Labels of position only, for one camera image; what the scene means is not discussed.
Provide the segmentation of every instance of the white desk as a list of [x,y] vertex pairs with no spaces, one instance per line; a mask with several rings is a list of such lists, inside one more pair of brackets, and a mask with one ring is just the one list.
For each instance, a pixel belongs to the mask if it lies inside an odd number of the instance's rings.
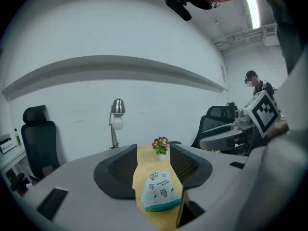
[[[5,154],[0,154],[0,172],[5,180],[5,182],[10,185],[9,180],[7,179],[5,173],[8,172],[11,168],[16,172],[15,165],[18,164],[27,156],[24,146],[14,147]],[[32,179],[28,174],[24,173],[27,179],[32,183]]]

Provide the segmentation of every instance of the black office chair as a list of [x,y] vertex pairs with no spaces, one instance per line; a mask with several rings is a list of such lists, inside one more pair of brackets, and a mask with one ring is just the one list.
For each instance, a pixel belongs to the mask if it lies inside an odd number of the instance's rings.
[[[202,133],[213,128],[234,122],[236,106],[212,106],[206,115],[201,117],[199,130],[193,141],[192,147],[199,148],[199,141],[203,138]],[[181,144],[179,141],[170,141],[170,144]]]
[[35,177],[45,177],[42,169],[60,167],[56,151],[56,126],[46,121],[46,106],[27,108],[23,115],[25,125],[21,128],[30,168]]

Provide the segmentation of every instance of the silver desk lamp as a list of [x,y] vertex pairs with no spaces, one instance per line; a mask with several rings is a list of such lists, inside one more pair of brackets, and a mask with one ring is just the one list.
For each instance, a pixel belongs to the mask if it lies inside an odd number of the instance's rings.
[[[112,147],[109,149],[114,149],[119,147],[119,143],[116,139],[116,132],[115,130],[121,130],[124,126],[122,116],[125,113],[125,106],[122,99],[117,98],[114,100],[114,103],[111,105],[110,115],[109,115],[109,126],[111,128],[111,140],[112,140]],[[113,123],[111,123],[111,114],[114,115]]]

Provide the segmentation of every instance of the ceiling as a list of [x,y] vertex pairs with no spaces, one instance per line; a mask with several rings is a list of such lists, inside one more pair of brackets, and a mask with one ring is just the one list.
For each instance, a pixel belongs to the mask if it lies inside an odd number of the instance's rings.
[[[4,24],[8,24],[23,1],[11,0],[11,6],[6,4],[5,7],[11,9],[3,16]],[[164,4],[164,0],[155,1]],[[257,0],[257,2],[261,26],[274,26],[274,18],[269,5],[265,0]],[[206,34],[223,54],[262,40],[262,29],[251,30],[252,23],[246,0],[229,1],[209,11],[196,8],[190,3],[186,8],[192,14],[192,22],[196,27]]]

